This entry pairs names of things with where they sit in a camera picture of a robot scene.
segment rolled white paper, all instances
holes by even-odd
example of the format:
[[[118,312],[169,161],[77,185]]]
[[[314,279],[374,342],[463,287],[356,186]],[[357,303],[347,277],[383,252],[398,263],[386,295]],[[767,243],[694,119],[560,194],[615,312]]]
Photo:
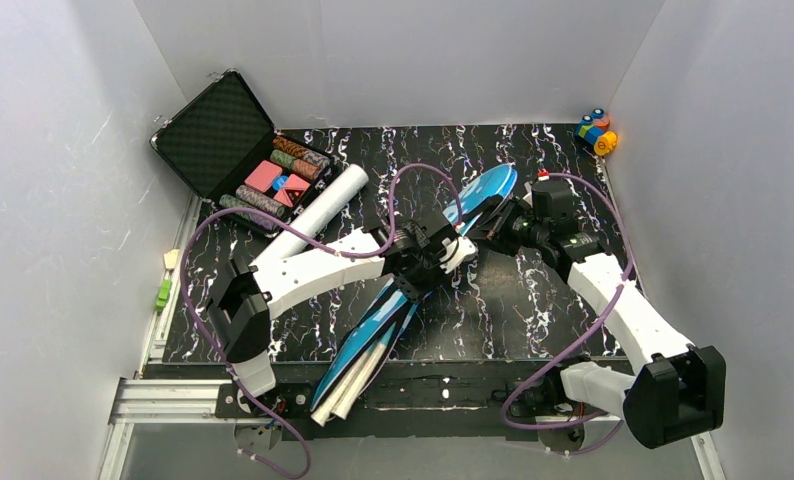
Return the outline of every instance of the rolled white paper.
[[[358,165],[350,165],[300,214],[291,226],[313,237],[368,183],[368,174]],[[289,232],[280,233],[250,265],[259,266],[262,258],[288,258],[306,248],[306,242]]]
[[[341,394],[341,398],[335,404],[335,407],[332,408],[332,413],[334,413],[336,417],[347,420],[350,408],[356,403],[356,399],[359,398],[365,385],[368,384],[368,380],[370,380],[371,375],[373,375],[376,366],[379,365],[379,360],[385,355],[386,350],[388,350],[388,341],[382,338],[368,347],[368,351],[365,353],[363,359],[360,358],[356,360],[357,362],[364,360],[365,363],[357,373],[350,377],[350,384]]]
[[[347,387],[353,384],[354,380],[356,380],[356,377],[359,375],[359,372],[365,367],[365,365],[367,365],[367,360],[372,350],[373,346],[365,351],[365,353],[361,354],[359,358],[356,359],[356,363],[350,367],[350,370],[344,374],[344,377],[342,377],[332,391],[329,392],[329,395],[322,402],[320,402],[320,406],[315,410],[315,413],[312,414],[312,420],[314,420],[318,425],[321,427],[326,425],[326,422],[329,420],[330,415],[332,415],[332,411],[335,409],[335,406],[342,398],[344,398],[344,393],[346,392]]]

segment case lid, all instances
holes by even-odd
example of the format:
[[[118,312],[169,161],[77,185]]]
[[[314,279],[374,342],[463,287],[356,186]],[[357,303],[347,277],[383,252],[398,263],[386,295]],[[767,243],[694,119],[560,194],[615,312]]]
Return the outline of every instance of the case lid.
[[[201,197],[240,164],[273,122],[235,70],[227,70],[150,140]]]

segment black patterned tabletop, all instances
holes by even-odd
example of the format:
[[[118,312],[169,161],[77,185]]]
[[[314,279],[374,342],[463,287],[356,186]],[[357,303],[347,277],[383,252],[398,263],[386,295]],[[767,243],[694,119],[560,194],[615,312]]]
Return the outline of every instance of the black patterned tabletop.
[[[499,165],[514,163],[516,193],[542,168],[579,175],[607,192],[597,159],[574,138],[569,124],[449,127],[338,128],[293,130],[284,135],[333,153],[344,163],[364,167],[368,186],[329,224],[320,239],[331,242],[364,225],[370,216],[385,218],[385,197],[397,169],[414,162],[443,167],[457,186]],[[427,172],[410,171],[397,188],[401,216],[440,210],[450,201],[446,186]],[[618,227],[608,210],[576,188],[583,228],[600,232],[613,253],[623,256]],[[212,208],[204,204],[201,218]],[[188,291],[202,307],[218,262],[230,256],[250,260],[266,241],[232,222],[215,224],[191,254]],[[385,279],[347,285],[297,305],[275,320],[271,354],[275,362],[331,360],[336,345],[379,292]],[[534,251],[516,258],[481,251],[454,272],[418,309],[392,358],[413,360],[485,360],[549,357],[580,335],[596,317]],[[619,347],[604,331],[586,345],[592,355],[614,355]],[[163,357],[168,363],[206,363],[218,359],[176,306]]]

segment white wall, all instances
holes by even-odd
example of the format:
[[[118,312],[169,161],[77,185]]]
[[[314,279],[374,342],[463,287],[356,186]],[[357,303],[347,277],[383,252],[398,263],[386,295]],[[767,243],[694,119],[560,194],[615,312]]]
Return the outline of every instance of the white wall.
[[[609,113],[644,287],[727,359],[727,476],[794,479],[794,2],[666,1]]]
[[[312,128],[578,121],[662,1],[135,3],[186,97],[237,67],[278,126]]]
[[[187,190],[184,97],[129,0],[0,1],[0,479],[96,474]]]

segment white cylinder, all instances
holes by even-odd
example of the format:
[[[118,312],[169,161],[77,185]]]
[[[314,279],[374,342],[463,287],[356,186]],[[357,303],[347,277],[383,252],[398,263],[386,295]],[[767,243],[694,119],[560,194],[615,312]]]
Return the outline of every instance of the white cylinder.
[[[362,365],[362,368],[359,369],[359,372],[351,378],[350,385],[347,386],[347,389],[341,394],[341,399],[338,400],[338,403],[336,403],[335,407],[332,409],[336,417],[347,420],[347,415],[350,414],[350,408],[353,407],[353,404],[356,403],[356,399],[362,394],[362,390],[364,390],[365,385],[368,384],[368,380],[370,380],[371,375],[373,375],[376,366],[379,365],[379,360],[385,355],[385,351],[388,350],[388,341],[383,340],[385,339],[380,339],[376,344],[368,347],[365,356],[356,360],[360,362],[364,359],[365,363]]]
[[[300,214],[291,226],[313,237],[326,227],[365,184],[368,174],[358,165],[350,165]],[[250,265],[259,265],[262,258],[288,258],[306,248],[306,242],[290,232],[280,233]]]

